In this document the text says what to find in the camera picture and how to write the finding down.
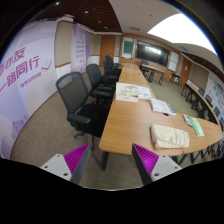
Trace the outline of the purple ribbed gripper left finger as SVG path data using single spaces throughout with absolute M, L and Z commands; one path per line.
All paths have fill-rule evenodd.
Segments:
M 85 144 L 65 155 L 54 155 L 41 166 L 41 169 L 72 183 L 79 184 L 90 154 L 91 147 L 89 144 Z

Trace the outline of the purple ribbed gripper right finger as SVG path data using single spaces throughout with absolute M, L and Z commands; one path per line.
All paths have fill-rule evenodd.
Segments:
M 132 144 L 132 156 L 144 185 L 181 170 L 169 156 L 157 155 L 137 144 Z

